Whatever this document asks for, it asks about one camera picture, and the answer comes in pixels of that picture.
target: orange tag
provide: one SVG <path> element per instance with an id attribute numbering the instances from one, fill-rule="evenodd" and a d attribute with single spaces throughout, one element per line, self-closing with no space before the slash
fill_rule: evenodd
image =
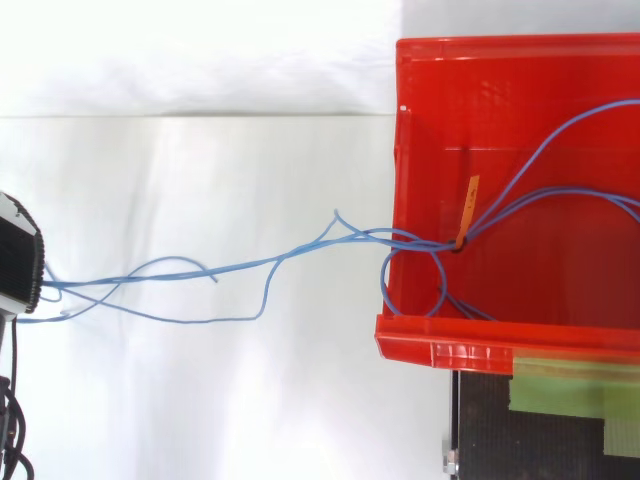
<path id="1" fill-rule="evenodd" d="M 480 183 L 480 175 L 474 175 L 469 179 L 469 188 L 467 189 L 467 199 L 464 201 L 464 210 L 462 210 L 462 220 L 460 220 L 460 231 L 456 237 L 456 248 L 462 247 L 464 237 L 467 230 L 471 226 L 473 218 L 473 209 L 476 207 L 476 197 L 478 196 L 478 183 Z"/>

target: white backdrop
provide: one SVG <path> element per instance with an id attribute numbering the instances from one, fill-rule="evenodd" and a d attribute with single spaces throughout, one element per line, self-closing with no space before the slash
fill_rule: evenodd
<path id="1" fill-rule="evenodd" d="M 639 28 L 637 0 L 0 0 L 0 115 L 393 113 L 398 38 Z"/>
<path id="2" fill-rule="evenodd" d="M 63 279 L 162 255 L 226 265 L 313 239 L 334 208 L 389 225 L 394 123 L 3 120 L 1 186 L 37 220 Z M 449 374 L 384 360 L 373 338 L 387 253 L 343 245 L 285 262 L 255 323 L 95 309 L 20 326 L 17 393 L 37 478 L 443 479 Z M 249 315 L 267 272 L 132 286 L 114 300 L 179 318 Z"/>

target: black device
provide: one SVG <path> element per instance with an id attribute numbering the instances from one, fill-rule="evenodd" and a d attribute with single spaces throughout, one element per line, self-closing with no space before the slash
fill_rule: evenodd
<path id="1" fill-rule="evenodd" d="M 11 324 L 11 379 L 0 376 L 0 448 L 3 480 L 9 480 L 19 463 L 34 478 L 31 462 L 22 452 L 26 421 L 15 396 L 17 328 L 19 314 L 38 305 L 44 278 L 44 240 L 29 212 L 13 197 L 0 193 L 0 349 L 7 323 Z"/>

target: cable bundle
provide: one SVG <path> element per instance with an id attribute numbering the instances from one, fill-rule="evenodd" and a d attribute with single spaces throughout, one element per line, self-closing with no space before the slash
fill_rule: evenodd
<path id="1" fill-rule="evenodd" d="M 560 127 L 554 130 L 536 149 L 534 154 L 527 160 L 524 166 L 520 169 L 520 171 L 513 177 L 513 179 L 507 184 L 506 188 L 502 191 L 502 193 L 498 196 L 498 198 L 489 206 L 489 208 L 480 216 L 480 218 L 469 228 L 466 240 L 467 242 L 473 242 L 479 235 L 485 232 L 487 229 L 495 226 L 505 218 L 513 215 L 517 211 L 521 210 L 525 206 L 541 201 L 546 198 L 561 196 L 561 195 L 582 195 L 582 196 L 591 196 L 598 197 L 604 200 L 607 200 L 617 207 L 624 210 L 628 213 L 636 222 L 640 223 L 640 216 L 634 209 L 640 208 L 640 201 L 623 196 L 618 195 L 616 193 L 610 192 L 602 192 L 590 188 L 584 188 L 580 186 L 562 186 L 562 187 L 547 187 L 541 188 L 534 192 L 528 193 L 517 200 L 511 202 L 505 207 L 500 206 L 509 192 L 513 189 L 516 183 L 520 180 L 520 178 L 526 173 L 526 171 L 531 167 L 531 165 L 538 159 L 540 154 L 547 148 L 547 146 L 563 131 L 572 125 L 578 123 L 585 118 L 598 114 L 600 112 L 604 112 L 607 110 L 621 108 L 626 106 L 640 106 L 640 99 L 630 99 L 630 100 L 622 100 L 618 102 L 612 102 L 605 105 L 602 105 L 597 108 L 593 108 L 588 110 L 567 122 L 563 123 Z M 336 224 L 340 224 L 349 230 L 351 233 L 348 235 L 344 235 L 342 237 L 328 239 L 327 236 L 331 233 L 333 227 Z M 381 235 L 392 235 L 392 239 L 382 237 Z M 133 270 L 129 275 L 122 277 L 109 277 L 102 278 L 98 280 L 88 281 L 88 282 L 64 282 L 58 280 L 55 276 L 52 275 L 51 271 L 47 268 L 49 275 L 51 276 L 51 280 L 45 281 L 43 283 L 44 286 L 57 289 L 59 292 L 59 296 L 55 300 L 43 299 L 45 301 L 60 301 L 62 299 L 62 294 L 70 294 L 76 297 L 87 300 L 91 303 L 85 309 L 73 313 L 73 314 L 64 314 L 58 317 L 48 318 L 48 319 L 30 319 L 30 318 L 21 318 L 18 321 L 20 323 L 43 323 L 43 322 L 60 322 L 69 320 L 71 318 L 77 317 L 86 313 L 87 311 L 95 308 L 98 305 L 102 305 L 105 307 L 113 308 L 116 310 L 120 310 L 126 313 L 130 313 L 132 315 L 141 316 L 144 318 L 148 318 L 151 320 L 161 321 L 161 322 L 169 322 L 169 323 L 179 323 L 179 324 L 205 324 L 205 323 L 213 323 L 213 322 L 227 322 L 227 321 L 251 321 L 259 318 L 265 310 L 267 304 L 267 298 L 269 295 L 269 287 L 271 285 L 271 281 L 277 269 L 282 265 L 282 263 L 291 258 L 297 257 L 299 255 L 304 255 L 305 253 L 309 253 L 315 250 L 320 250 L 323 248 L 330 247 L 336 244 L 342 243 L 378 243 L 385 245 L 387 247 L 391 247 L 391 252 L 386 257 L 384 262 L 382 263 L 382 268 L 380 272 L 380 288 L 382 291 L 382 297 L 384 299 L 385 304 L 389 307 L 389 309 L 396 315 L 401 315 L 401 312 L 396 308 L 391 299 L 389 298 L 389 294 L 387 291 L 387 286 L 385 284 L 385 275 L 386 270 L 388 268 L 389 262 L 391 259 L 401 251 L 412 251 L 412 252 L 421 252 L 431 255 L 433 261 L 435 262 L 439 275 L 440 275 L 440 296 L 433 306 L 433 308 L 427 313 L 426 316 L 433 316 L 437 314 L 445 301 L 449 300 L 450 303 L 457 308 L 461 313 L 469 318 L 483 318 L 486 320 L 493 320 L 491 316 L 486 313 L 481 312 L 480 310 L 474 308 L 473 306 L 463 302 L 462 300 L 456 299 L 447 290 L 447 275 L 444 269 L 444 266 L 438 256 L 441 252 L 453 251 L 455 249 L 455 245 L 453 243 L 441 243 L 431 240 L 424 240 L 420 237 L 413 235 L 410 232 L 406 232 L 404 230 L 395 229 L 395 228 L 373 228 L 369 230 L 359 230 L 356 227 L 352 226 L 348 222 L 346 222 L 337 211 L 334 213 L 334 218 L 329 223 L 327 228 L 322 232 L 320 236 L 318 236 L 313 241 L 301 245 L 299 247 L 290 250 L 289 252 L 283 253 L 281 255 L 277 255 L 274 257 L 265 258 L 262 260 L 256 260 L 252 262 L 239 263 L 234 265 L 229 265 L 226 267 L 218 267 L 218 268 L 207 268 L 201 263 L 179 256 L 172 257 L 162 257 L 156 260 L 152 260 L 150 262 L 145 263 L 144 265 L 139 266 L 135 270 Z M 190 263 L 199 268 L 199 270 L 182 272 L 182 273 L 171 273 L 171 274 L 160 274 L 160 275 L 149 275 L 142 276 L 139 273 L 145 268 L 157 264 L 160 262 L 166 261 L 182 261 Z M 171 319 L 171 318 L 163 318 L 155 315 L 150 315 L 144 312 L 135 311 L 120 305 L 115 305 L 113 303 L 107 302 L 107 299 L 122 285 L 129 283 L 138 283 L 138 282 L 146 282 L 146 281 L 162 281 L 162 282 L 171 282 L 178 280 L 190 280 L 195 278 L 203 278 L 209 277 L 214 282 L 218 281 L 218 276 L 221 276 L 225 273 L 235 272 L 239 270 L 246 270 L 255 267 L 259 267 L 262 265 L 271 264 L 271 270 L 267 276 L 264 286 L 264 292 L 262 297 L 262 303 L 258 312 L 250 317 L 221 317 L 221 318 L 211 318 L 206 320 L 181 320 L 181 319 Z M 92 285 L 113 285 L 111 291 L 109 291 L 105 296 L 100 299 L 95 299 L 85 294 L 82 294 L 76 289 L 92 286 Z"/>

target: tangled blue cable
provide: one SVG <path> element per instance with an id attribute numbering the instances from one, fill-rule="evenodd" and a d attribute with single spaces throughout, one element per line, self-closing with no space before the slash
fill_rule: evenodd
<path id="1" fill-rule="evenodd" d="M 543 200 L 545 198 L 550 198 L 559 195 L 583 195 L 583 196 L 592 196 L 605 199 L 617 207 L 624 210 L 628 213 L 636 222 L 640 223 L 640 215 L 636 213 L 633 209 L 640 208 L 640 201 L 626 197 L 623 195 L 618 195 L 615 193 L 601 192 L 598 190 L 583 188 L 580 186 L 563 186 L 563 187 L 547 187 L 541 188 L 534 192 L 530 192 L 517 200 L 511 202 L 507 206 L 503 207 L 499 210 L 495 215 L 492 216 L 494 211 L 500 207 L 506 196 L 513 189 L 516 183 L 520 180 L 520 178 L 524 175 L 524 173 L 531 167 L 531 165 L 537 160 L 540 154 L 545 150 L 545 148 L 563 131 L 577 122 L 584 120 L 592 115 L 595 115 L 600 112 L 604 112 L 607 110 L 611 110 L 614 108 L 620 108 L 625 106 L 640 106 L 640 99 L 630 99 L 630 100 L 622 100 L 618 102 L 607 103 L 600 107 L 593 108 L 588 110 L 580 115 L 577 115 L 570 120 L 563 123 L 560 127 L 554 130 L 536 149 L 533 155 L 527 160 L 527 162 L 523 165 L 520 171 L 513 177 L 513 179 L 507 184 L 507 187 L 502 191 L 502 193 L 498 196 L 498 198 L 485 210 L 485 212 L 480 216 L 480 218 L 474 222 L 474 224 L 470 227 L 467 232 L 467 240 L 469 242 L 473 241 L 473 239 L 477 238 L 478 235 L 496 225 L 500 221 L 504 220 L 508 216 L 514 214 L 525 206 Z M 344 235 L 339 238 L 327 239 L 327 235 L 332 231 L 333 227 L 336 224 L 340 224 L 349 230 L 351 233 L 348 235 Z M 377 236 L 379 234 L 391 234 L 396 239 L 387 239 Z M 151 260 L 133 270 L 129 275 L 121 276 L 121 277 L 108 277 L 102 278 L 98 280 L 92 280 L 87 282 L 64 282 L 58 280 L 51 272 L 51 270 L 47 267 L 47 273 L 51 277 L 51 280 L 46 280 L 43 282 L 43 285 L 46 287 L 54 288 L 58 291 L 58 298 L 56 299 L 46 299 L 45 301 L 49 302 L 59 302 L 62 300 L 62 294 L 67 293 L 70 295 L 74 295 L 76 297 L 82 298 L 84 300 L 89 301 L 91 304 L 80 310 L 79 312 L 73 314 L 64 314 L 58 317 L 47 318 L 47 319 L 32 319 L 32 318 L 20 318 L 18 322 L 27 323 L 27 324 L 35 324 L 35 323 L 45 323 L 45 322 L 61 322 L 66 321 L 71 318 L 77 317 L 86 313 L 87 311 L 95 308 L 98 305 L 102 305 L 104 307 L 113 308 L 116 310 L 120 310 L 126 313 L 130 313 L 132 315 L 137 315 L 140 317 L 148 318 L 151 320 L 156 320 L 160 322 L 168 322 L 168 323 L 179 323 L 179 324 L 205 324 L 205 323 L 213 323 L 213 322 L 229 322 L 229 321 L 251 321 L 259 318 L 266 308 L 267 298 L 269 296 L 269 287 L 271 285 L 271 281 L 278 267 L 282 265 L 285 260 L 290 258 L 297 257 L 299 255 L 304 255 L 305 253 L 309 253 L 315 250 L 319 250 L 322 248 L 326 248 L 332 245 L 342 244 L 342 243 L 378 243 L 381 245 L 385 245 L 387 247 L 391 247 L 391 252 L 382 263 L 382 268 L 380 271 L 380 289 L 382 291 L 382 297 L 385 304 L 388 308 L 396 315 L 401 315 L 402 313 L 396 308 L 391 299 L 389 298 L 389 293 L 387 291 L 387 286 L 385 284 L 385 275 L 391 259 L 397 255 L 401 251 L 413 251 L 413 252 L 422 252 L 428 253 L 431 255 L 433 261 L 436 264 L 440 275 L 440 296 L 433 306 L 433 308 L 426 314 L 426 316 L 435 315 L 445 301 L 449 301 L 457 310 L 459 310 L 463 315 L 468 318 L 483 318 L 485 320 L 494 320 L 490 315 L 478 310 L 477 308 L 454 298 L 447 290 L 447 275 L 444 270 L 444 266 L 438 257 L 438 253 L 451 251 L 455 248 L 453 243 L 441 243 L 430 240 L 424 240 L 420 237 L 406 232 L 404 230 L 396 229 L 396 228 L 373 228 L 369 230 L 359 230 L 353 225 L 346 222 L 336 210 L 334 212 L 334 218 L 329 223 L 327 228 L 313 241 L 306 243 L 304 245 L 300 245 L 299 247 L 290 250 L 289 252 L 283 253 L 281 255 L 277 255 L 274 257 L 265 258 L 262 260 L 255 260 L 252 262 L 238 263 L 234 265 L 228 265 L 225 267 L 217 267 L 217 268 L 207 268 L 201 263 L 192 260 L 186 257 L 179 256 L 171 256 L 171 257 L 162 257 L 155 260 Z M 199 268 L 199 270 L 190 271 L 190 272 L 182 272 L 182 273 L 169 273 L 169 274 L 160 274 L 160 275 L 148 275 L 141 276 L 138 273 L 145 268 L 148 268 L 151 265 L 166 262 L 166 261 L 182 261 L 186 263 L 190 263 Z M 155 315 L 150 315 L 144 312 L 135 311 L 126 307 L 122 307 L 120 305 L 115 305 L 113 303 L 107 302 L 107 299 L 122 285 L 128 283 L 138 283 L 138 282 L 146 282 L 146 281 L 178 281 L 178 280 L 190 280 L 194 278 L 203 278 L 209 277 L 214 282 L 217 282 L 217 276 L 223 275 L 228 272 L 235 272 L 239 270 L 246 270 L 250 268 L 259 267 L 262 265 L 272 264 L 271 270 L 267 275 L 267 279 L 265 281 L 264 292 L 262 297 L 262 303 L 260 305 L 260 309 L 258 312 L 249 317 L 219 317 L 219 318 L 211 318 L 206 320 L 180 320 L 180 319 L 171 319 L 171 318 L 163 318 Z M 79 293 L 73 289 L 80 287 L 87 287 L 92 285 L 113 285 L 113 288 L 102 298 L 95 299 L 90 296 Z"/>

